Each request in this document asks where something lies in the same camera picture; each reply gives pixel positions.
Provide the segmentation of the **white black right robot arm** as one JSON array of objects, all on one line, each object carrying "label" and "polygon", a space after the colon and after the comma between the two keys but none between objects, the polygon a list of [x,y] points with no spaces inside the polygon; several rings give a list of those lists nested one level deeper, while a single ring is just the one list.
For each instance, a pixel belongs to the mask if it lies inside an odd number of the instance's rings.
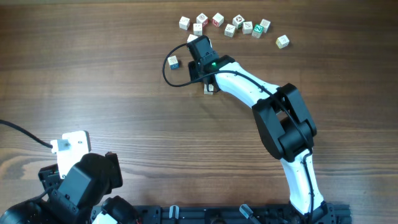
[{"label": "white black right robot arm", "polygon": [[317,128],[298,89],[291,83],[262,81],[233,58],[220,57],[205,35],[188,42],[187,48],[193,57],[189,64],[193,82],[212,83],[252,109],[261,142],[282,163],[290,203],[312,221],[323,202],[312,163]]}]

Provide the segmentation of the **wooden block globe picture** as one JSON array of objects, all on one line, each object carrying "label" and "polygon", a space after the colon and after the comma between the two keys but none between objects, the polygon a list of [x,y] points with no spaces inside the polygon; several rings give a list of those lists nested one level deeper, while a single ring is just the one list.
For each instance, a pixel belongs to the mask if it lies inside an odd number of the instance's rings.
[{"label": "wooden block globe picture", "polygon": [[214,93],[214,86],[212,84],[205,84],[203,92],[205,95],[212,95]]}]

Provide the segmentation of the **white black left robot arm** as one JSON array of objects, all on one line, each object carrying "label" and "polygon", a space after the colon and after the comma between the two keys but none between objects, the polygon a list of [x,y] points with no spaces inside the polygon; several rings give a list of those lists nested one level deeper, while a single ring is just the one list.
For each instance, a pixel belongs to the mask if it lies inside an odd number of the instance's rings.
[{"label": "white black left robot arm", "polygon": [[119,196],[108,198],[101,211],[92,214],[104,195],[122,185],[115,153],[88,153],[71,167],[60,184],[6,210],[1,223],[142,223],[138,211]]}]

